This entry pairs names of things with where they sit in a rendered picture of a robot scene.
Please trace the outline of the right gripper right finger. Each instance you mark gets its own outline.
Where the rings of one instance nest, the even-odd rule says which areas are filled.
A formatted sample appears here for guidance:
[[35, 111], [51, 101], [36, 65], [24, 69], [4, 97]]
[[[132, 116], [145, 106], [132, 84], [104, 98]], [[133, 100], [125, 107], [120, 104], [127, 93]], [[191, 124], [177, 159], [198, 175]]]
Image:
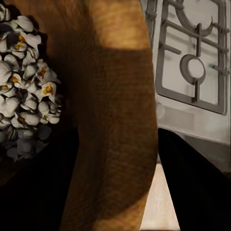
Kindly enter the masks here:
[[168, 129], [158, 153], [180, 231], [231, 231], [231, 179]]

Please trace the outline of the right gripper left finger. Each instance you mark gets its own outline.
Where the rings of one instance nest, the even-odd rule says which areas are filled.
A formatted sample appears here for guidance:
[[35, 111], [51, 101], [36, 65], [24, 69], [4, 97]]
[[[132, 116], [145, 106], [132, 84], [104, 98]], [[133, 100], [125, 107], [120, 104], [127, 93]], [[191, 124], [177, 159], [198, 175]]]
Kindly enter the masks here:
[[59, 231], [78, 149], [65, 131], [0, 188], [0, 231]]

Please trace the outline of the popcorn bag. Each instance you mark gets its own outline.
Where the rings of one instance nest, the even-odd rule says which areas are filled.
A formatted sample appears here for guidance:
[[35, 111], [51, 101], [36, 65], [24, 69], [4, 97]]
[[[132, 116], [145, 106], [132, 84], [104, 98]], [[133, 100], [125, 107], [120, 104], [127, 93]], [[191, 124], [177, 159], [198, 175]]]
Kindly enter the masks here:
[[[62, 83], [55, 83], [63, 95], [60, 121], [46, 124], [52, 130], [42, 141], [78, 129], [59, 231], [139, 231], [158, 157], [152, 51], [139, 0], [0, 4], [10, 20], [31, 20], [30, 33], [41, 36], [38, 59]], [[1, 145], [0, 157], [0, 188], [32, 159], [14, 162]]]

